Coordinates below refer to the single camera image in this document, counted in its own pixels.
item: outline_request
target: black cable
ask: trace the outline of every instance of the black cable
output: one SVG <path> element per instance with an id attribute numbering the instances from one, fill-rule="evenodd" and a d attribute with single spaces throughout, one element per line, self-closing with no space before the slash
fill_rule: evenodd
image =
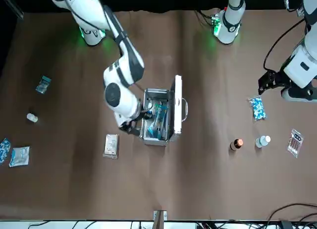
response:
<path id="1" fill-rule="evenodd" d="M 44 225 L 46 223 L 49 223 L 50 221 L 46 221 L 46 222 L 43 222 L 43 223 L 40 223 L 40 224 L 31 224 L 29 225 L 28 229 L 30 229 L 30 227 L 38 227 L 38 226 L 41 226 L 41 225 Z"/>
<path id="2" fill-rule="evenodd" d="M 199 24 L 200 24 L 202 27 L 209 27 L 209 25 L 206 25 L 205 23 L 203 23 L 203 22 L 201 21 L 201 19 L 200 19 L 199 16 L 198 16 L 197 11 L 194 11 L 194 13 L 195 13 L 195 15 L 196 15 L 196 17 L 197 17 L 197 20 L 198 20 Z"/>
<path id="3" fill-rule="evenodd" d="M 226 221 L 225 223 L 223 223 L 221 226 L 219 226 L 218 229 L 221 229 L 224 225 L 226 225 L 226 224 L 229 223 L 229 222 L 235 222 L 235 223 L 245 224 L 245 225 L 249 226 L 249 228 L 255 228 L 255 229 L 261 228 L 259 224 L 255 224 L 255 223 L 245 223 L 245 222 L 241 222 L 241 221 L 237 221 L 237 220 L 228 220 L 228 221 Z"/>
<path id="4" fill-rule="evenodd" d="M 313 223 L 317 223 L 317 222 L 316 222 L 316 221 L 314 221 L 314 222 L 309 222 L 309 223 L 306 223 L 305 225 L 303 225 L 302 229 L 305 229 L 305 227 L 308 227 L 308 225 L 313 224 Z"/>
<path id="5" fill-rule="evenodd" d="M 207 221 L 206 225 L 210 228 L 210 229 L 218 229 L 218 227 L 216 226 L 215 222 L 213 221 Z"/>
<path id="6" fill-rule="evenodd" d="M 307 35 L 307 33 L 308 33 L 308 24 L 307 23 L 305 25 L 304 33 L 305 33 L 305 35 Z"/>
<path id="7" fill-rule="evenodd" d="M 208 15 L 204 14 L 201 10 L 197 10 L 197 12 L 203 17 L 210 18 Z"/>
<path id="8" fill-rule="evenodd" d="M 274 71 L 272 69 L 269 69 L 265 66 L 266 64 L 266 60 L 269 56 L 269 54 L 272 52 L 273 48 L 276 46 L 276 44 L 287 34 L 289 33 L 293 28 L 295 28 L 296 26 L 298 26 L 299 24 L 301 24 L 302 22 L 304 21 L 304 19 L 298 21 L 297 23 L 295 23 L 291 28 L 289 28 L 286 32 L 284 32 L 277 40 L 276 42 L 273 44 L 273 46 L 269 49 L 268 53 L 266 54 L 266 57 L 264 59 L 264 62 L 263 62 L 263 68 L 266 70 L 266 71 Z"/>
<path id="9" fill-rule="evenodd" d="M 298 229 L 298 226 L 300 225 L 300 223 L 301 223 L 304 219 L 309 218 L 309 217 L 311 217 L 311 216 L 315 216 L 315 215 L 317 215 L 317 213 L 311 213 L 311 214 L 308 214 L 308 215 L 304 216 L 303 218 L 301 218 L 301 219 L 297 222 L 295 229 Z"/>
<path id="10" fill-rule="evenodd" d="M 203 14 L 201 11 L 199 10 L 195 10 L 195 14 L 198 18 L 198 20 L 201 22 L 200 18 L 198 17 L 198 13 L 202 16 L 203 20 L 205 21 L 205 23 L 207 24 L 207 27 L 212 27 L 212 24 L 210 22 L 208 22 L 208 20 L 210 20 L 210 17 Z"/>
<path id="11" fill-rule="evenodd" d="M 315 205 L 315 204 L 309 204 L 309 203 L 292 203 L 292 204 L 288 204 L 288 205 L 286 205 L 286 206 L 283 206 L 283 207 L 281 207 L 281 208 L 278 208 L 278 209 L 276 209 L 274 212 L 272 212 L 272 214 L 271 214 L 270 217 L 268 218 L 267 224 L 265 225 L 265 229 L 267 229 L 267 227 L 268 227 L 268 225 L 269 225 L 269 223 L 270 223 L 270 221 L 271 221 L 271 219 L 272 219 L 272 217 L 273 217 L 273 215 L 274 215 L 275 213 L 277 213 L 278 211 L 281 211 L 281 210 L 283 210 L 283 209 L 285 209 L 285 208 L 292 207 L 292 206 L 305 206 L 305 207 L 317 208 L 317 205 Z"/>
<path id="12" fill-rule="evenodd" d="M 66 2 L 67 7 L 69 8 L 69 10 L 70 10 L 76 17 L 78 17 L 80 20 L 82 20 L 83 22 L 86 22 L 88 25 L 92 26 L 93 28 L 96 28 L 96 29 L 98 29 L 98 30 L 101 30 L 101 29 L 102 29 L 102 28 L 99 28 L 99 27 L 95 26 L 94 24 L 90 23 L 89 21 L 85 20 L 85 19 L 82 18 L 81 16 L 79 16 L 79 15 L 72 9 L 72 7 L 70 6 L 68 0 L 65 0 L 65 2 Z"/>
<path id="13" fill-rule="evenodd" d="M 202 224 L 202 226 L 198 223 L 198 222 L 195 222 L 200 228 L 203 226 L 203 224 Z"/>
<path id="14" fill-rule="evenodd" d="M 85 227 L 85 229 L 87 229 L 88 227 L 90 227 L 92 224 L 96 223 L 97 221 L 94 221 L 92 223 L 90 223 L 87 227 Z"/>
<path id="15" fill-rule="evenodd" d="M 75 225 L 72 227 L 72 229 L 74 229 L 74 228 L 75 228 L 75 226 L 77 225 L 77 223 L 79 223 L 79 221 L 77 221 L 77 222 L 75 223 Z"/>
<path id="16" fill-rule="evenodd" d="M 258 229 L 263 229 L 263 228 L 265 228 L 265 227 L 266 227 L 266 224 L 260 226 Z"/>
<path id="17" fill-rule="evenodd" d="M 202 223 L 202 225 L 204 226 L 204 228 L 206 229 L 212 229 L 212 227 L 208 224 L 208 222 L 204 222 L 204 224 Z"/>

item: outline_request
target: blue and white package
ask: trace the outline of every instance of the blue and white package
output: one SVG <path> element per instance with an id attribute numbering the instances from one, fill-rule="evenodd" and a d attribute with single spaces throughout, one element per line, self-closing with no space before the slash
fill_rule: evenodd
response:
<path id="1" fill-rule="evenodd" d="M 0 143 L 0 165 L 4 162 L 6 159 L 8 152 L 10 150 L 11 144 L 7 138 L 5 138 L 1 143 Z"/>
<path id="2" fill-rule="evenodd" d="M 154 121 L 148 126 L 148 133 L 152 138 L 162 139 L 163 127 L 166 121 L 167 106 L 164 106 L 162 102 L 155 104 Z"/>
<path id="3" fill-rule="evenodd" d="M 10 167 L 15 166 L 25 166 L 29 164 L 29 152 L 30 147 L 19 147 L 19 148 L 13 148 L 12 154 L 11 154 L 11 161 L 9 163 Z"/>
<path id="4" fill-rule="evenodd" d="M 50 85 L 50 83 L 51 83 L 51 79 L 43 75 L 39 85 L 36 87 L 35 90 L 41 94 L 44 94 L 48 86 Z"/>
<path id="5" fill-rule="evenodd" d="M 266 113 L 260 96 L 249 99 L 251 107 L 253 108 L 253 119 L 258 121 L 266 118 Z"/>

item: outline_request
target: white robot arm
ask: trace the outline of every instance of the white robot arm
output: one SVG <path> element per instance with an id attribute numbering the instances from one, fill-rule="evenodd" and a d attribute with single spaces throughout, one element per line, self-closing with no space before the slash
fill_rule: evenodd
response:
<path id="1" fill-rule="evenodd" d="M 134 123 L 147 115 L 129 86 L 140 80 L 144 63 L 124 32 L 111 9 L 102 6 L 99 0 L 52 0 L 57 6 L 69 9 L 80 28 L 84 30 L 88 45 L 96 45 L 103 37 L 100 30 L 113 33 L 120 48 L 121 57 L 104 71 L 106 104 L 114 111 L 119 128 L 129 134 L 140 135 Z"/>
<path id="2" fill-rule="evenodd" d="M 270 70 L 259 79 L 259 94 L 284 87 L 281 95 L 288 101 L 317 102 L 317 0 L 303 0 L 307 33 L 279 72 Z"/>
<path id="3" fill-rule="evenodd" d="M 213 34 L 223 44 L 230 44 L 238 35 L 241 18 L 246 9 L 244 0 L 229 0 L 226 10 L 216 14 L 219 24 L 215 27 Z"/>

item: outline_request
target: white package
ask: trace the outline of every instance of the white package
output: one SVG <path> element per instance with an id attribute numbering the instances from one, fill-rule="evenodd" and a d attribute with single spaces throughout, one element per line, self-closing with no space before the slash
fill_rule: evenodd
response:
<path id="1" fill-rule="evenodd" d="M 115 134 L 107 134 L 104 157 L 108 157 L 114 160 L 118 159 L 118 137 L 119 136 Z"/>

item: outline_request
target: case handle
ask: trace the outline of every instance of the case handle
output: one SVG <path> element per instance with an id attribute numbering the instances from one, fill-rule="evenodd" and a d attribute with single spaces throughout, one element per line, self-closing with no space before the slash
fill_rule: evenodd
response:
<path id="1" fill-rule="evenodd" d="M 182 100 L 185 101 L 185 117 L 182 119 L 182 122 L 183 122 L 183 121 L 186 120 L 187 115 L 188 115 L 188 103 L 187 103 L 187 101 L 184 98 L 182 98 Z"/>

